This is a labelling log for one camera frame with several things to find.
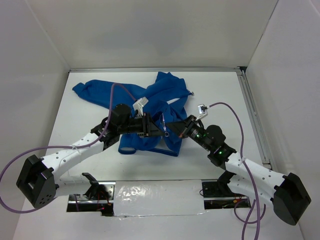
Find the blue zip-up jacket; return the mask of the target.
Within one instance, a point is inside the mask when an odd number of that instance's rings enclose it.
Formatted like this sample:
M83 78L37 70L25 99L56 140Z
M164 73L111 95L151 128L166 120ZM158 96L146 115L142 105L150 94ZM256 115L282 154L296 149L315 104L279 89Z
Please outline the blue zip-up jacket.
M132 107L136 100L147 98L148 102L143 111L150 113L156 125L167 132L167 136L140 138L135 133L124 134L120 138L118 152L123 155L133 155L136 151L149 151L172 157L179 155L182 139L165 125L187 118L185 104L192 93L187 89L184 79L170 72L158 72L155 82L147 88L136 84L116 85L111 81L93 79L78 83L72 90L79 98L106 109L114 109L118 104Z

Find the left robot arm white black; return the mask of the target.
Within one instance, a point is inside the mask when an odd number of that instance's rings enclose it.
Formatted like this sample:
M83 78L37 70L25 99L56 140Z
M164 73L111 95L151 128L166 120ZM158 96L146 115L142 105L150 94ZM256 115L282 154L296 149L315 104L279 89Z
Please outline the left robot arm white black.
M133 116L126 104L118 104L100 124L81 140L56 153L29 156L16 185L35 209L40 209L62 194L68 185L61 176L85 159L108 149L124 134L140 138L161 137L164 132L148 112Z

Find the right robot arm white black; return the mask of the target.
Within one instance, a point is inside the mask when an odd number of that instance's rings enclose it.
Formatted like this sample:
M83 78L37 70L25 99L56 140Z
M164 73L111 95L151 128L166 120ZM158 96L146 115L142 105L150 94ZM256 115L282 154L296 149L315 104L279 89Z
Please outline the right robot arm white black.
M311 203L301 179L294 173L285 175L255 163L228 146L218 125L199 126L195 116L166 124L178 137L190 138L209 152L208 159L224 170L218 190L223 196L245 195L269 206L283 222L295 226Z

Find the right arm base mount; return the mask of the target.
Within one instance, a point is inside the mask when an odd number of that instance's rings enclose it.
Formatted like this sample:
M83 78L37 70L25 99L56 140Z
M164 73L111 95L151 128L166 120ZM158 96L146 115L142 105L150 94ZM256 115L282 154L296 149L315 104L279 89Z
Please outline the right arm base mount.
M248 198L239 193L233 193L227 186L234 173L224 172L218 179L202 180L202 188L199 194L203 197L205 210L249 208L251 206Z

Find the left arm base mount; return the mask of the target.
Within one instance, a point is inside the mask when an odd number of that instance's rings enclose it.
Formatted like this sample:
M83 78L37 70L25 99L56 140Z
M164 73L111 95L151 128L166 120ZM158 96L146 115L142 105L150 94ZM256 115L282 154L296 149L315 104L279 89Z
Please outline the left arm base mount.
M100 212L102 216L114 215L115 181L98 181L90 173L81 174L88 180L84 193L70 194L66 211L68 213Z

